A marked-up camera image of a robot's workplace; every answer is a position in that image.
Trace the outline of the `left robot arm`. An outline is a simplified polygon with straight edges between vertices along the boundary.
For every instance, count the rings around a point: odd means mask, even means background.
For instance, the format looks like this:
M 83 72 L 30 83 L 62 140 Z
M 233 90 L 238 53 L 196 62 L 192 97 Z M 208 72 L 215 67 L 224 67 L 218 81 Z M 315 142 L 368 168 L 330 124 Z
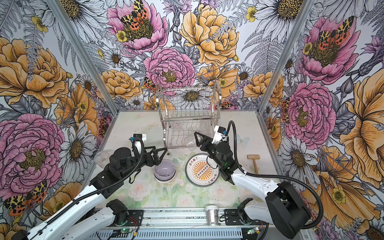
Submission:
M 134 147 L 119 148 L 109 157 L 109 163 L 98 173 L 71 202 L 66 204 L 48 220 L 30 229 L 20 230 L 13 240 L 58 240 L 64 236 L 85 214 L 96 205 L 108 199 L 116 190 L 124 185 L 124 181 L 142 167 L 159 165 L 168 149 L 144 147 L 139 153 Z

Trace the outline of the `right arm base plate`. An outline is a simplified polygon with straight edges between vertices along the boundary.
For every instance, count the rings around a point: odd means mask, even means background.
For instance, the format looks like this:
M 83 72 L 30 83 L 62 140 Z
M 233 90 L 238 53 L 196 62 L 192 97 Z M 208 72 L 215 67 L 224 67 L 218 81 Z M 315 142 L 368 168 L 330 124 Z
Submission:
M 220 222 L 225 222 L 227 226 L 247 226 L 247 225 L 266 225 L 266 222 L 260 220 L 251 220 L 248 217 L 241 219 L 238 209 L 224 209 L 224 213 L 220 216 Z

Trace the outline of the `lavender bowl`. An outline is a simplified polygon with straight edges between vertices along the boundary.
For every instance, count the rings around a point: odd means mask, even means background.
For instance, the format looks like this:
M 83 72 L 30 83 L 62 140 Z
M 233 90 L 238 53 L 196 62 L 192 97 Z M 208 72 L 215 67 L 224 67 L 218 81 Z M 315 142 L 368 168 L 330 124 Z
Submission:
M 162 161 L 158 166 L 154 167 L 154 176 L 159 180 L 168 180 L 176 175 L 176 167 L 170 161 Z

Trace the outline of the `green rimmed white plate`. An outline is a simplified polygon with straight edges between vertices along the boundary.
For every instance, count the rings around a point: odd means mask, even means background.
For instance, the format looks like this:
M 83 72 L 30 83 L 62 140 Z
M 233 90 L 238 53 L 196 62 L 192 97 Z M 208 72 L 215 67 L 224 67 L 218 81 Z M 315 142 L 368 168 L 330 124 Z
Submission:
M 192 185 L 196 186 L 196 187 L 199 187 L 199 188 L 206 188 L 206 187 L 209 187 L 209 186 L 213 185 L 216 181 L 213 181 L 213 182 L 211 182 L 211 181 L 203 181 L 203 182 L 198 181 L 198 182 L 196 182 L 196 181 L 191 181 L 191 180 L 189 180 L 189 182 L 190 182 Z

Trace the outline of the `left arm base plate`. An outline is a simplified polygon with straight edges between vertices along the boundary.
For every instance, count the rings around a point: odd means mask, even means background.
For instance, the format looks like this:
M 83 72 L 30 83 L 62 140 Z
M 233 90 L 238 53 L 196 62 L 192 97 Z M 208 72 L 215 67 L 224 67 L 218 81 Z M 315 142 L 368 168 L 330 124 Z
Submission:
M 144 210 L 126 210 L 115 215 L 110 227 L 139 227 L 142 225 Z

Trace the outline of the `pink patterned white plate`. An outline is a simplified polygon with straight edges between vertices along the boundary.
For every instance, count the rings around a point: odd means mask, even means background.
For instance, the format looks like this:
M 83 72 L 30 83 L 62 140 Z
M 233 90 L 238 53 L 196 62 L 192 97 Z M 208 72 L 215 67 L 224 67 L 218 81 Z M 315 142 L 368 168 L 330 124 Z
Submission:
M 197 154 L 192 156 L 185 168 L 186 176 L 191 181 L 217 181 L 220 172 L 217 164 L 207 154 Z

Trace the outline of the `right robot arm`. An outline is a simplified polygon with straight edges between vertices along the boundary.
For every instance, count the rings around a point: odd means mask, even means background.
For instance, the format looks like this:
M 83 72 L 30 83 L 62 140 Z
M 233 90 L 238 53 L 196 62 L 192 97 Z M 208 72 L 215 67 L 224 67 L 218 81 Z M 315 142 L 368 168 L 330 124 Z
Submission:
M 275 225 L 282 235 L 293 239 L 299 231 L 306 228 L 311 213 L 299 197 L 294 187 L 287 181 L 277 183 L 270 177 L 252 177 L 239 169 L 228 142 L 214 141 L 201 133 L 194 133 L 197 147 L 209 155 L 217 166 L 221 177 L 237 187 L 250 191 L 264 202 L 246 201 L 241 210 L 250 220 L 260 220 Z

